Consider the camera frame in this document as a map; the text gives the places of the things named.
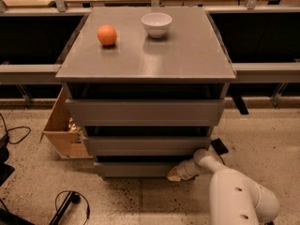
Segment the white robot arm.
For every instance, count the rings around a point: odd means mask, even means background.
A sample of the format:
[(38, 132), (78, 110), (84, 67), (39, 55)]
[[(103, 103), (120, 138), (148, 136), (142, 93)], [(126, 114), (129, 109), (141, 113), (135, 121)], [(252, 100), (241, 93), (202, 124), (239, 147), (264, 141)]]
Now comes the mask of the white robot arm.
[(278, 197), (243, 173), (218, 162), (205, 149), (174, 166), (170, 181), (189, 180), (203, 171), (212, 174), (209, 185), (211, 225), (260, 225), (272, 223), (279, 214)]

